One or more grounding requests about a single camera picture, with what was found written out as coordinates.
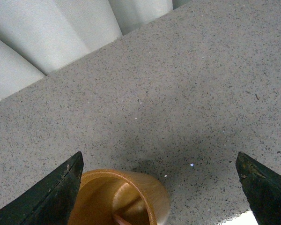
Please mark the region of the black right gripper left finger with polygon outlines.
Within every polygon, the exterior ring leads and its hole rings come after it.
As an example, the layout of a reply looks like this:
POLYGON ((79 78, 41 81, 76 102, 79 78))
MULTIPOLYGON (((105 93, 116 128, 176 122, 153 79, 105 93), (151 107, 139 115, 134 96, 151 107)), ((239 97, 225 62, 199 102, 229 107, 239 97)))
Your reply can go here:
POLYGON ((0 225, 66 225, 81 183, 79 151, 0 209, 0 225))

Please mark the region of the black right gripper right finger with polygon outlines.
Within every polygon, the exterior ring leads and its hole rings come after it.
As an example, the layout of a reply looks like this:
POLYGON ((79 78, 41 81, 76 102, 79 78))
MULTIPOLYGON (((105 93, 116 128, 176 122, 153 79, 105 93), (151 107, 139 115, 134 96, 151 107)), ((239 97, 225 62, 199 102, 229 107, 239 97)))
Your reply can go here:
POLYGON ((281 175, 243 152, 236 159, 243 192, 259 225, 281 225, 281 175))

